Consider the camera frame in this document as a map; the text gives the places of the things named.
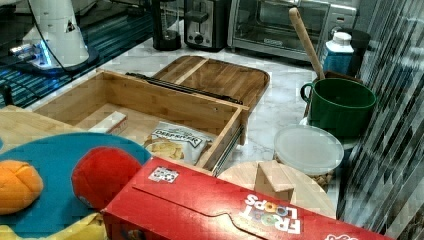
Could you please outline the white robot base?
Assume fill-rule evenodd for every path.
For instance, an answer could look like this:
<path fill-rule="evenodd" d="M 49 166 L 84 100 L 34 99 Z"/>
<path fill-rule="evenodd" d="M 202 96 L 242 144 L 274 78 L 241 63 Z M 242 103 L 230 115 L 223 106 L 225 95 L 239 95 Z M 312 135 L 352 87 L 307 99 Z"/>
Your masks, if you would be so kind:
<path fill-rule="evenodd" d="M 33 28 L 9 53 L 41 71 L 77 71 L 95 54 L 84 42 L 72 0 L 27 0 Z"/>

